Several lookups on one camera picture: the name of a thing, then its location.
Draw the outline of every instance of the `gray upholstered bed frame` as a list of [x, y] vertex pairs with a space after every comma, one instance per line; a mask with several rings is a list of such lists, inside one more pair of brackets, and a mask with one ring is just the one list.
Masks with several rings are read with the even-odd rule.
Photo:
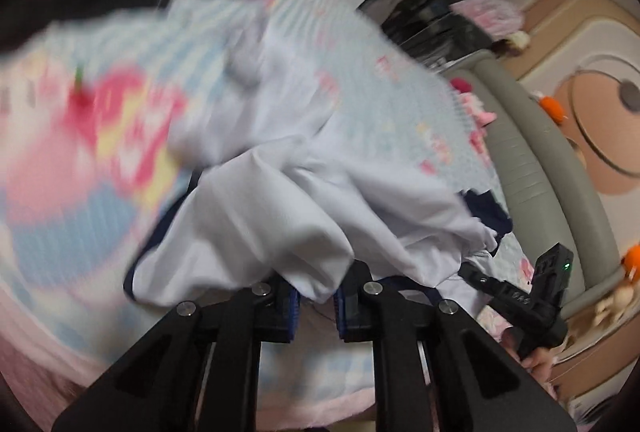
[[498, 119], [486, 145], [514, 222], [534, 261], [556, 242], [575, 254], [563, 317], [599, 300], [623, 277], [620, 253], [591, 180], [562, 132], [487, 50], [443, 72], [473, 85]]

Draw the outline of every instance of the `orange ball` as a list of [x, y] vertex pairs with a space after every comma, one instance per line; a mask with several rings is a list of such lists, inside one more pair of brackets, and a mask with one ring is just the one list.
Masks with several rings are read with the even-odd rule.
[[545, 96], [540, 98], [538, 104], [556, 125], [562, 125], [562, 122], [566, 118], [566, 114], [564, 113], [564, 108], [556, 98]]
[[640, 244], [629, 248], [629, 251], [626, 252], [622, 259], [622, 266], [625, 268], [626, 275], [631, 282], [640, 279]]

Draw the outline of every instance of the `white fabric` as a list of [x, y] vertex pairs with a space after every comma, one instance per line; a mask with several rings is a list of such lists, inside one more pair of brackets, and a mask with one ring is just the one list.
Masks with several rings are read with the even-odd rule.
[[493, 230], [436, 177], [340, 152], [313, 64], [270, 29], [256, 44], [254, 22], [228, 59], [241, 67], [247, 49], [257, 51], [257, 65], [234, 72], [247, 81], [171, 127], [174, 153], [212, 167], [138, 265], [138, 300], [170, 306], [276, 271], [324, 302], [354, 258], [374, 277], [401, 274], [437, 287], [463, 258], [495, 248]]

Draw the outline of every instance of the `beige plush toy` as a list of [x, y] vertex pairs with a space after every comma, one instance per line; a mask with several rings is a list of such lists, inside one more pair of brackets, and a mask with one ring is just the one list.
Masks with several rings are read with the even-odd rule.
[[610, 317], [610, 323], [618, 322], [633, 301], [634, 295], [634, 287], [628, 282], [616, 287], [608, 297], [596, 304], [593, 325], [599, 326], [607, 317]]

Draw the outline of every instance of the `silver screw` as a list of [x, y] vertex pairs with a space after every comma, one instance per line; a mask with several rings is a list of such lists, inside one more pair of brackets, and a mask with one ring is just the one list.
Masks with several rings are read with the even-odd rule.
[[190, 317], [196, 312], [196, 304], [187, 300], [180, 302], [175, 310], [181, 317]]
[[379, 295], [382, 293], [382, 284], [379, 284], [378, 282], [367, 282], [362, 289], [364, 289], [365, 293], [370, 295]]
[[438, 309], [446, 315], [455, 315], [460, 309], [460, 306], [453, 300], [444, 299], [438, 302]]
[[258, 297], [264, 297], [271, 293], [271, 286], [269, 284], [265, 284], [264, 282], [258, 282], [258, 284], [254, 284], [251, 288], [251, 293]]

